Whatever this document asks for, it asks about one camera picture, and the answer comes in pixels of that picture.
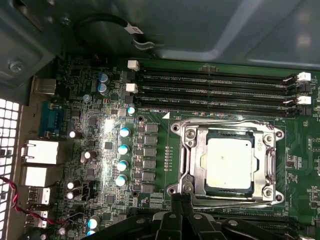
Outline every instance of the green circuit board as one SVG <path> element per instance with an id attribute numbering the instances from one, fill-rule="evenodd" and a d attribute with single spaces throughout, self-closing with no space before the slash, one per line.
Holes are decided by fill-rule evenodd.
<path id="1" fill-rule="evenodd" d="M 226 114 L 223 112 L 176 111 L 159 109 L 138 109 L 135 115 L 128 116 L 127 108 L 134 106 L 126 103 L 125 83 L 132 74 L 127 68 L 127 59 L 106 58 L 98 65 L 93 60 L 82 56 L 68 56 L 60 61 L 57 72 L 57 93 L 63 101 L 63 125 L 60 139 L 67 138 L 72 130 L 83 133 L 83 139 L 75 139 L 72 156 L 64 167 L 63 184 L 60 186 L 58 201 L 59 216 L 65 216 L 73 205 L 83 205 L 88 216 L 100 217 L 100 229 L 116 223 L 119 214 L 130 207 L 168 209 L 170 197 L 166 187 L 178 180 L 180 139 L 170 131 L 170 126 L 179 120 L 189 118 L 214 118 L 224 120 L 257 119 L 269 121 L 285 132 L 285 138 L 277 142 L 276 179 L 277 190 L 285 195 L 281 204 L 264 209 L 225 208 L 223 212 L 242 212 L 295 217 L 299 222 L 314 226 L 320 211 L 320 108 L 318 108 L 319 72 L 311 72 L 312 106 L 310 116 L 289 118 L 268 117 L 259 115 Z M 204 64 L 195 62 L 179 62 L 165 60 L 139 59 L 140 64 L 150 68 L 178 69 L 200 71 L 202 68 L 215 67 L 219 72 L 263 76 L 288 76 L 299 73 L 299 70 L 263 67 L 247 67 L 223 64 Z M 109 92 L 101 95 L 97 92 L 98 75 L 107 74 L 111 81 Z M 89 102 L 83 96 L 91 96 Z M 156 124 L 158 131 L 147 133 L 140 131 L 148 124 Z M 131 135 L 123 138 L 119 130 L 130 129 Z M 136 184 L 134 160 L 136 150 L 141 143 L 137 139 L 144 136 L 156 136 L 155 179 L 153 193 L 134 191 Z M 119 145 L 127 145 L 129 154 L 119 155 Z M 81 154 L 85 150 L 95 150 L 98 157 L 81 163 Z M 118 187 L 115 178 L 120 174 L 117 163 L 128 162 L 129 167 L 121 174 L 127 178 L 126 184 Z M 79 198 L 66 199 L 66 183 L 74 179 L 94 181 L 95 195 L 88 201 Z M 79 221 L 86 223 L 83 217 Z M 78 226 L 70 230 L 66 236 L 57 239 L 78 240 L 86 236 L 86 226 Z"/>

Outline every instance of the motherboard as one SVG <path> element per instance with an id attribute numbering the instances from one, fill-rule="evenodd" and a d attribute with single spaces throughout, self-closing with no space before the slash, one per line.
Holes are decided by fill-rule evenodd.
<path id="1" fill-rule="evenodd" d="M 52 239 L 79 240 L 130 209 L 291 219 L 320 237 L 318 72 L 70 55 L 39 137 L 72 143 Z"/>

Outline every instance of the cable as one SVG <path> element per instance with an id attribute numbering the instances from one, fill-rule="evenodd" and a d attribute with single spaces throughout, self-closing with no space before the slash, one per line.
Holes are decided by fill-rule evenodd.
<path id="1" fill-rule="evenodd" d="M 107 23 L 117 24 L 124 29 L 129 27 L 132 28 L 132 26 L 121 17 L 111 15 L 111 14 L 106 14 L 106 13 L 90 14 L 80 19 L 79 21 L 77 21 L 72 27 L 74 37 L 81 47 L 91 50 L 91 45 L 80 35 L 80 28 L 83 28 L 84 26 L 97 23 L 97 22 L 107 22 Z M 156 46 L 153 42 L 147 41 L 145 39 L 144 34 L 138 34 L 138 33 L 132 33 L 132 32 L 129 32 L 129 33 L 133 36 L 134 46 L 139 50 L 147 51 Z"/>
<path id="2" fill-rule="evenodd" d="M 42 221 L 45 221 L 45 222 L 48 222 L 49 224 L 51 225 L 61 225 L 61 224 L 65 224 L 67 222 L 70 221 L 70 217 L 73 217 L 75 216 L 76 214 L 72 215 L 72 216 L 69 216 L 67 217 L 65 220 L 59 220 L 59 221 L 53 221 L 47 217 L 43 217 L 43 216 L 40 216 L 39 214 L 33 212 L 33 211 L 30 211 L 28 209 L 23 209 L 21 207 L 18 206 L 18 198 L 19 198 L 19 192 L 18 192 L 18 187 L 17 185 L 11 181 L 10 179 L 4 177 L 4 176 L 0 176 L 0 180 L 4 181 L 5 183 L 9 184 L 10 188 L 13 190 L 13 198 L 11 200 L 12 202 L 12 208 L 15 209 L 17 212 L 22 212 L 26 215 L 31 215 L 32 217 L 36 218 L 36 219 L 41 219 Z"/>

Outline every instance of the white slot latch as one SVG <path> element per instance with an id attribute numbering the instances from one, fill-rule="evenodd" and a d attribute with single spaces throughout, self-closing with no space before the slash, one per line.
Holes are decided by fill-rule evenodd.
<path id="1" fill-rule="evenodd" d="M 300 72 L 297 75 L 297 82 L 310 82 L 311 81 L 311 73 L 309 72 Z"/>
<path id="2" fill-rule="evenodd" d="M 310 105 L 311 104 L 311 97 L 310 96 L 298 96 L 297 104 Z"/>
<path id="3" fill-rule="evenodd" d="M 139 71 L 140 70 L 139 62 L 137 60 L 128 60 L 128 69 Z"/>
<path id="4" fill-rule="evenodd" d="M 133 94 L 137 94 L 138 93 L 138 86 L 135 83 L 127 83 L 125 85 L 125 90 L 128 93 L 133 93 Z"/>

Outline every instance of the cpu socket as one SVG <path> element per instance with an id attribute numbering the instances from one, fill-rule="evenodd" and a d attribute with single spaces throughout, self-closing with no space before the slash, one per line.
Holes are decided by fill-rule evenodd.
<path id="1" fill-rule="evenodd" d="M 180 136 L 179 181 L 168 195 L 190 193 L 196 208 L 265 208 L 284 201 L 276 190 L 276 142 L 285 133 L 269 122 L 190 118 Z"/>

